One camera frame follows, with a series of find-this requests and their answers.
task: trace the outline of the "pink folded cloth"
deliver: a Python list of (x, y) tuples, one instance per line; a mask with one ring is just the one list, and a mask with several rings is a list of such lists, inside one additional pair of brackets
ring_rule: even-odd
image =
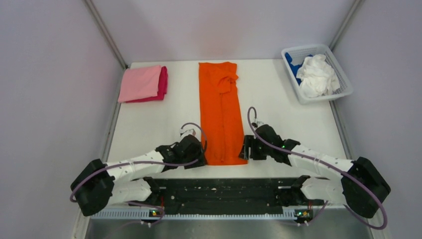
[(161, 66), (127, 69), (121, 81), (119, 103), (156, 97)]
[(158, 80), (157, 96), (147, 97), (147, 98), (139, 99), (139, 100), (127, 101), (127, 103), (162, 101), (164, 99), (164, 95), (167, 94), (168, 79), (169, 79), (169, 75), (167, 74), (167, 67), (163, 66), (161, 68), (160, 78)]

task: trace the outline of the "wall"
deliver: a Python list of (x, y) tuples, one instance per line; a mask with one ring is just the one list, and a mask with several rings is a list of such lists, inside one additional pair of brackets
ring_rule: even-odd
[(338, 101), (352, 145), (392, 188), (394, 238), (421, 238), (421, 10), (421, 1), (366, 1), (334, 51), (355, 88)]
[(0, 238), (70, 238), (121, 69), (81, 0), (0, 3)]
[(280, 58), (330, 44), (353, 0), (94, 0), (127, 63)]

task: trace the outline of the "laundry basket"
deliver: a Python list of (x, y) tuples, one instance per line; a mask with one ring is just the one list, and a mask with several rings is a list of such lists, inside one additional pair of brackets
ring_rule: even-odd
[[(296, 81), (295, 76), (293, 75), (292, 69), (289, 66), (289, 63), (286, 60), (286, 53), (289, 53), (292, 57), (292, 64), (298, 65), (302, 64), (305, 57), (312, 55), (315, 56), (317, 54), (323, 54), (326, 56), (325, 62), (330, 65), (335, 73), (337, 74), (338, 80), (340, 82), (340, 89), (333, 92), (332, 95), (322, 95), (319, 97), (310, 98), (307, 97), (299, 88), (299, 84)], [(312, 102), (320, 102), (320, 101), (333, 101), (340, 97), (347, 96), (352, 94), (353, 87), (349, 82), (346, 74), (340, 67), (339, 63), (337, 62), (336, 58), (332, 54), (331, 50), (322, 44), (318, 45), (307, 45), (307, 46), (298, 46), (298, 47), (291, 47), (286, 48), (281, 52), (284, 60), (284, 64), (287, 67), (287, 71), (289, 72), (290, 82), (292, 83), (293, 89), (295, 90), (296, 96), (301, 104), (309, 104)]]

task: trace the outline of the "white cloth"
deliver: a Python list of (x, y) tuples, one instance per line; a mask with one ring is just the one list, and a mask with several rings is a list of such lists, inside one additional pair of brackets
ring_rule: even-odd
[(325, 62), (326, 56), (318, 54), (305, 58), (296, 75), (301, 79), (300, 89), (307, 97), (332, 95), (340, 88), (334, 69)]

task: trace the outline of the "folded orange garment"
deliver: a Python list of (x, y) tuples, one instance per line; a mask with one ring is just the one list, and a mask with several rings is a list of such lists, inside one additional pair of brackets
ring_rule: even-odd
[(201, 127), (208, 138), (205, 157), (209, 165), (247, 163), (238, 157), (244, 135), (236, 69), (237, 65), (230, 62), (199, 63)]

